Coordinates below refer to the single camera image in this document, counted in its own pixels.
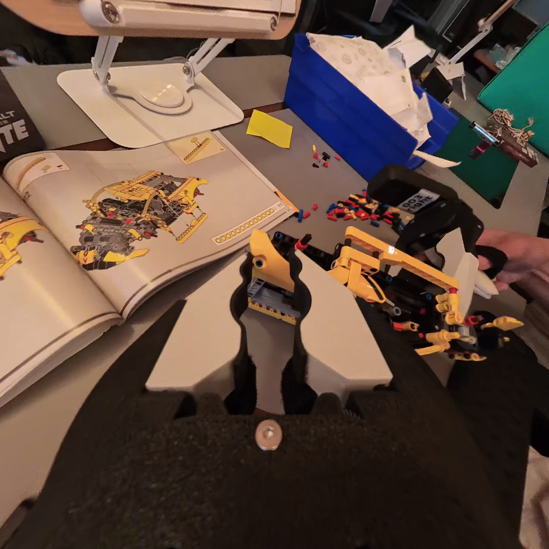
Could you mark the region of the silver cylindrical tool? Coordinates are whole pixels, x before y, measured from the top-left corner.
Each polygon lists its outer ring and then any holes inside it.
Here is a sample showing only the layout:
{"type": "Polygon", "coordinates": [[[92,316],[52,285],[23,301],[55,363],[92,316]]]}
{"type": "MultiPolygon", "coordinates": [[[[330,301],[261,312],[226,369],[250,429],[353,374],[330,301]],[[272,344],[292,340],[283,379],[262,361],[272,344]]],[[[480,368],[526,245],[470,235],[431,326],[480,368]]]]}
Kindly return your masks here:
{"type": "Polygon", "coordinates": [[[481,142],[469,153],[471,160],[476,160],[491,147],[499,147],[502,141],[491,134],[487,129],[480,126],[477,122],[471,122],[469,128],[481,138],[481,142]]]}

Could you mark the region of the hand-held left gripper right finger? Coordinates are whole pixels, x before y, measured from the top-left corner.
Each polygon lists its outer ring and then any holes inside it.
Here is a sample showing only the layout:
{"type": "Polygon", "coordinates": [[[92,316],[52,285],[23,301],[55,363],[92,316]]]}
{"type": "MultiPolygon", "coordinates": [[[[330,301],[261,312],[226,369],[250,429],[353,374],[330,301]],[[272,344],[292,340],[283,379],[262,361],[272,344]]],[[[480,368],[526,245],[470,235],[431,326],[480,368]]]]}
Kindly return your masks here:
{"type": "Polygon", "coordinates": [[[388,367],[352,293],[303,252],[288,257],[299,312],[293,354],[281,377],[285,414],[309,414],[322,394],[350,395],[388,387],[388,367]]]}

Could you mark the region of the yellow sticky note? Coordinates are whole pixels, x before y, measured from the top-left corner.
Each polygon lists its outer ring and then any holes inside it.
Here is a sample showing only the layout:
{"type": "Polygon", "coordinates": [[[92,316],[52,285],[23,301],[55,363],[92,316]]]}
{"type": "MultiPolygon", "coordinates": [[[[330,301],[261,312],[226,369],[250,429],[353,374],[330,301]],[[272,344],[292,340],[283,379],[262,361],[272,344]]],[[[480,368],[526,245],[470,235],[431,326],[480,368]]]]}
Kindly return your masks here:
{"type": "Polygon", "coordinates": [[[284,149],[290,148],[292,133],[292,126],[257,109],[252,111],[246,129],[246,134],[261,137],[275,146],[284,149]]]}

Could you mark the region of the large pile of brick pins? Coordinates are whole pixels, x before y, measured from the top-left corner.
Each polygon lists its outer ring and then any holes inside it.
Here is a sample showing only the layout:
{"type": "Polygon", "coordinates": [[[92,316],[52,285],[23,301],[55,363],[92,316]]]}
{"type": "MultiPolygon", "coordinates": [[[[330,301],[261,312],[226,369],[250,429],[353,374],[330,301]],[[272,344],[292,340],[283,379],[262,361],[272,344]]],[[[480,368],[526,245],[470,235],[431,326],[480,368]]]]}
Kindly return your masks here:
{"type": "Polygon", "coordinates": [[[326,208],[326,218],[333,222],[338,220],[369,222],[373,227],[386,224],[398,233],[413,220],[408,212],[372,198],[367,189],[331,203],[326,208]]]}

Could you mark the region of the black perforated chair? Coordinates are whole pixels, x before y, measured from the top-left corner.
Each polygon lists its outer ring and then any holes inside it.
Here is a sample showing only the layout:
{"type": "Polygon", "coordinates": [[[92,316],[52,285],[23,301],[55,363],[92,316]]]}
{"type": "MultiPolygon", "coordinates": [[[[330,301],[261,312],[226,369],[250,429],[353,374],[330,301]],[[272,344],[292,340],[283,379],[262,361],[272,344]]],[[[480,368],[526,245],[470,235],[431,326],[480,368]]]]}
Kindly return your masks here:
{"type": "Polygon", "coordinates": [[[448,388],[487,459],[548,457],[548,369],[518,336],[481,362],[456,362],[448,388]]]}

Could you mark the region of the white crumpled paper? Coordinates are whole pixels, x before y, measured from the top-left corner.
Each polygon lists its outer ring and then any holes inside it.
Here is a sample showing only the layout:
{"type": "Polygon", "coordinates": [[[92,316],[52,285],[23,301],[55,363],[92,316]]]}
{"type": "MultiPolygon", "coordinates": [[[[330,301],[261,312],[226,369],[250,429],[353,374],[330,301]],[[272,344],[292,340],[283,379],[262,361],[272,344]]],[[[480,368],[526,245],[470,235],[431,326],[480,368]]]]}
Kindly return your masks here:
{"type": "Polygon", "coordinates": [[[423,91],[418,96],[415,92],[410,68],[434,50],[416,38],[414,26],[384,48],[361,37],[310,32],[306,37],[313,51],[417,141],[412,156],[440,168],[461,163],[420,150],[431,138],[428,124],[435,116],[427,93],[423,91]]]}

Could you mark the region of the yellow brick car model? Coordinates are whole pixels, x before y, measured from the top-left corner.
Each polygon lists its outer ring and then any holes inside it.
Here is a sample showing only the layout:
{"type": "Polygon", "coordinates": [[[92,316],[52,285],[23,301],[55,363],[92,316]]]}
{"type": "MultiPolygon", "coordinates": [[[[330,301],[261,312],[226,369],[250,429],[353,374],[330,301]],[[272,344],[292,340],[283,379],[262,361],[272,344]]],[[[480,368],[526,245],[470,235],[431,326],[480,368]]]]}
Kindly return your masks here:
{"type": "Polygon", "coordinates": [[[463,252],[447,273],[418,257],[355,228],[332,253],[314,247],[312,235],[300,239],[276,231],[272,239],[254,231],[250,239],[252,280],[248,306],[295,325],[301,317],[295,304],[289,254],[301,251],[323,272],[373,305],[420,356],[446,355],[453,361],[481,362],[489,350],[510,342],[508,333],[524,327],[511,316],[469,312],[472,293],[481,294],[492,280],[477,270],[477,257],[463,252]]]}

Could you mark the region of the small wooden skeleton model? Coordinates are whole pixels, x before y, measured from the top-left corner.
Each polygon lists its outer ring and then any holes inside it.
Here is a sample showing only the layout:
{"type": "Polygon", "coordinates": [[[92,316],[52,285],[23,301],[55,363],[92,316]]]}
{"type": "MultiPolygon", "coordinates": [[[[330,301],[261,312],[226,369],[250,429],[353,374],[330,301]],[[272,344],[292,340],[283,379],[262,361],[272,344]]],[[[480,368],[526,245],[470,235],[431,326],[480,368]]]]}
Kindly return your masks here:
{"type": "Polygon", "coordinates": [[[514,115],[507,109],[495,109],[486,121],[486,129],[498,141],[498,148],[508,158],[533,168],[539,163],[537,152],[530,145],[535,135],[534,119],[528,118],[523,128],[514,127],[514,115]]]}

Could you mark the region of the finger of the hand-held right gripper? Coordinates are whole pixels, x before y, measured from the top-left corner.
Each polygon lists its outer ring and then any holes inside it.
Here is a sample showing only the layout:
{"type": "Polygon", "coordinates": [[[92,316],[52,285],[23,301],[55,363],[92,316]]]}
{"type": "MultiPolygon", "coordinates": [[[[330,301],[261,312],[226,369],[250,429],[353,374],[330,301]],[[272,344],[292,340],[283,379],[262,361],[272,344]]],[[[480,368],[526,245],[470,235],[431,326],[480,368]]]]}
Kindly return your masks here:
{"type": "Polygon", "coordinates": [[[436,244],[435,250],[443,259],[442,271],[458,282],[460,297],[472,297],[476,285],[478,259],[466,252],[461,230],[452,230],[436,244]]]}

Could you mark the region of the open instruction booklet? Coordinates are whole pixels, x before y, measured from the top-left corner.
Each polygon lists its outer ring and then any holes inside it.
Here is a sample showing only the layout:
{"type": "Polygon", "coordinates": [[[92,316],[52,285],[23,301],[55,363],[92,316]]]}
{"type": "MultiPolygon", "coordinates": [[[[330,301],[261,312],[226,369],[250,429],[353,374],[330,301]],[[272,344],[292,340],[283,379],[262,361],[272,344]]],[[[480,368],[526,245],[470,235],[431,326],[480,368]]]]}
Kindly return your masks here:
{"type": "Polygon", "coordinates": [[[219,131],[14,158],[1,174],[1,406],[292,213],[219,131]]]}

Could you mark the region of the small black device box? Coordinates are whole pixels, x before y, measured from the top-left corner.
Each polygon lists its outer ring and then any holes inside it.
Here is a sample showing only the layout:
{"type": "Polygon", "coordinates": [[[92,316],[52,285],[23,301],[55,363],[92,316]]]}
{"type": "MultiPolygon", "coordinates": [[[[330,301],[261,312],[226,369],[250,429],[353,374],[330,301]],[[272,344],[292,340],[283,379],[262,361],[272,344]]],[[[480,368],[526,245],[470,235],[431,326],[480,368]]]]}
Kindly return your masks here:
{"type": "Polygon", "coordinates": [[[438,67],[432,68],[423,79],[422,88],[441,104],[449,98],[453,91],[451,82],[444,77],[438,67]]]}

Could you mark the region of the small group of brick pins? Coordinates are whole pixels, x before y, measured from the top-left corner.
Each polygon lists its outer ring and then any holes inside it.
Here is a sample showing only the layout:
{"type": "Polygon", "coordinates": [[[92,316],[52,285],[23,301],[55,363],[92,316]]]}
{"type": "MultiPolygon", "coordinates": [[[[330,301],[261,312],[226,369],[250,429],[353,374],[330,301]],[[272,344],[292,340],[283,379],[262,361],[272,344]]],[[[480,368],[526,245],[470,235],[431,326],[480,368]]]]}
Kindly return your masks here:
{"type": "Polygon", "coordinates": [[[332,161],[341,162],[342,158],[334,151],[320,150],[315,144],[311,147],[312,151],[312,168],[328,168],[332,161]]]}

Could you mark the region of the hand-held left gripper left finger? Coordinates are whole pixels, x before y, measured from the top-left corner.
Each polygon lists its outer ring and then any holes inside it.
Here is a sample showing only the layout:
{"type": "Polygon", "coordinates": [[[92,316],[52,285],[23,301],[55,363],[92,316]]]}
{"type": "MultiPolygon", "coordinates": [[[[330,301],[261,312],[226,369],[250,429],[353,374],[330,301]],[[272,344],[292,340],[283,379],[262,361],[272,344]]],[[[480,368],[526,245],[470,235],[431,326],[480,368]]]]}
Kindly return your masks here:
{"type": "Polygon", "coordinates": [[[149,392],[214,394],[231,414],[254,412],[256,365],[242,322],[251,274],[248,252],[187,298],[146,382],[149,392]]]}

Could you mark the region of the blue plastic bin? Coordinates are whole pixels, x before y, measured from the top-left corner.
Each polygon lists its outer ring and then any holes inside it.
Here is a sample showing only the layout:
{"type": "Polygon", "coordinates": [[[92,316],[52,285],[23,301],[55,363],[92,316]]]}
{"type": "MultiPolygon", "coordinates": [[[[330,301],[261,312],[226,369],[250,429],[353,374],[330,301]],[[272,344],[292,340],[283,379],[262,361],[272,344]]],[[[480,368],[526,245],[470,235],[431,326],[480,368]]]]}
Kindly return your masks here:
{"type": "MultiPolygon", "coordinates": [[[[426,92],[413,87],[418,96],[426,92]]],[[[420,150],[436,156],[459,117],[427,96],[435,119],[420,150]]],[[[414,170],[424,163],[412,156],[417,141],[313,51],[304,33],[294,37],[285,104],[367,180],[389,165],[414,170]]]]}

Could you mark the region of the green box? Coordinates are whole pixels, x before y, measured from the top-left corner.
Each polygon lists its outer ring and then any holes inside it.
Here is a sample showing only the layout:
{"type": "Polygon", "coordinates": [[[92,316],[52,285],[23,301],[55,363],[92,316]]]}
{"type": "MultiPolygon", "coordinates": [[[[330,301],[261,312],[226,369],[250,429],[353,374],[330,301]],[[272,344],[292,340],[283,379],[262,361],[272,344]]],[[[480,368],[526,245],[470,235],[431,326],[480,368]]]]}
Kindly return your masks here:
{"type": "MultiPolygon", "coordinates": [[[[512,127],[532,131],[528,141],[541,159],[548,157],[548,25],[545,25],[502,72],[480,92],[478,100],[492,114],[506,109],[512,116],[512,127]]],[[[450,170],[479,196],[496,208],[510,186],[518,168],[533,168],[504,152],[504,144],[490,147],[477,159],[470,152],[482,139],[470,128],[470,121],[459,116],[456,128],[439,151],[439,155],[461,163],[450,170]]]]}

